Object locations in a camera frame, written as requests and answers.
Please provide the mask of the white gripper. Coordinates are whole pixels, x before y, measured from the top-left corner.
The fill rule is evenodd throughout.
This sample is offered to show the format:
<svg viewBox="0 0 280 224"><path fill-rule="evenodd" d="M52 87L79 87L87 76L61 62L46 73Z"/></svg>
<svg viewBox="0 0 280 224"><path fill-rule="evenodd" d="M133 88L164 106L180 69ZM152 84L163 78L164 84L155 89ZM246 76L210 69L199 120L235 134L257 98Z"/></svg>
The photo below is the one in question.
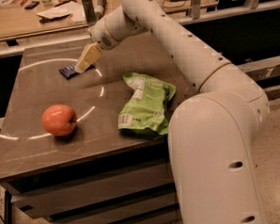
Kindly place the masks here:
<svg viewBox="0 0 280 224"><path fill-rule="evenodd" d="M119 41L110 34L105 19L98 20L88 29L88 33L96 43L88 44L78 58L74 69L79 73L85 72L87 68L100 59L103 55L102 50L109 51L119 45Z"/></svg>

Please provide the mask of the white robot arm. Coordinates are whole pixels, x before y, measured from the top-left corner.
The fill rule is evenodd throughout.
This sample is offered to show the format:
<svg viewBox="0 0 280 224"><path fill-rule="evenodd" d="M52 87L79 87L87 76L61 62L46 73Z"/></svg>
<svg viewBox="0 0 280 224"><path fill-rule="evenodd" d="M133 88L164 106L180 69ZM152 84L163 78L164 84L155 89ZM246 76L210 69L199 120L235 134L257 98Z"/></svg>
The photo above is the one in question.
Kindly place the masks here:
<svg viewBox="0 0 280 224"><path fill-rule="evenodd" d="M167 16L157 0L121 0L88 32L83 72L129 36L149 31L193 86L172 114L168 147L183 224L268 224L251 145L265 125L269 100L242 70Z"/></svg>

